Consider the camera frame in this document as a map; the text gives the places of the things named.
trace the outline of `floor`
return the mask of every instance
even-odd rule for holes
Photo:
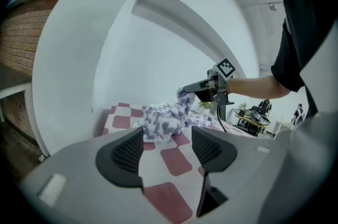
[[[6,122],[0,123],[0,149],[15,183],[40,164],[41,150]]]

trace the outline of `person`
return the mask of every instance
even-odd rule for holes
[[[263,100],[260,104],[259,107],[263,109],[263,114],[266,116],[270,115],[272,104],[269,99]]]
[[[294,113],[294,117],[291,120],[291,125],[297,125],[304,120],[305,113],[303,111],[303,105],[299,104],[297,110]]]
[[[286,18],[272,75],[256,79],[232,78],[228,94],[259,99],[275,99],[297,92],[304,83],[300,71],[316,53],[337,19],[335,0],[283,0]],[[317,113],[314,100],[306,89],[308,117]]]

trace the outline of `desk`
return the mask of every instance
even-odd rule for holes
[[[35,120],[32,95],[32,78],[0,63],[0,100],[20,91],[25,93],[26,111],[36,142],[39,145],[42,153],[45,156],[48,156],[49,152],[42,140]],[[5,118],[0,102],[0,122],[3,123],[4,121]]]
[[[285,131],[285,130],[290,130],[290,129],[291,129],[291,125],[286,124],[286,123],[283,123],[283,122],[281,122],[281,121],[276,121],[274,130],[273,130],[273,134],[274,134],[275,136],[277,136],[277,134],[278,134],[279,132],[282,132],[282,131]]]
[[[241,120],[244,120],[244,121],[246,121],[246,122],[248,122],[248,123],[250,123],[250,124],[252,124],[252,125],[255,125],[255,126],[257,126],[258,128],[259,128],[259,130],[258,130],[258,134],[257,135],[259,135],[259,133],[262,131],[264,131],[265,129],[266,129],[266,125],[259,125],[259,124],[257,124],[257,123],[255,123],[255,122],[253,122],[249,117],[242,117],[242,116],[239,116],[239,115],[235,115],[235,117],[236,118],[239,118],[239,121],[238,121],[238,124],[239,124],[239,122],[241,121]]]

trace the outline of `potted plant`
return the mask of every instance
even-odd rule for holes
[[[240,111],[239,111],[239,114],[238,114],[239,116],[243,117],[245,115],[245,112],[247,110],[247,105],[248,104],[246,102],[238,105],[238,107],[240,108]]]
[[[199,103],[199,114],[209,113],[210,110],[214,107],[212,102],[200,102]]]

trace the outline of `purple floral fabric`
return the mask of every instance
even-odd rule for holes
[[[171,135],[178,135],[191,126],[209,127],[213,125],[210,114],[198,115],[189,112],[195,101],[194,93],[187,93],[183,88],[177,91],[177,102],[150,105],[144,115],[133,127],[143,127],[144,142],[169,141]]]

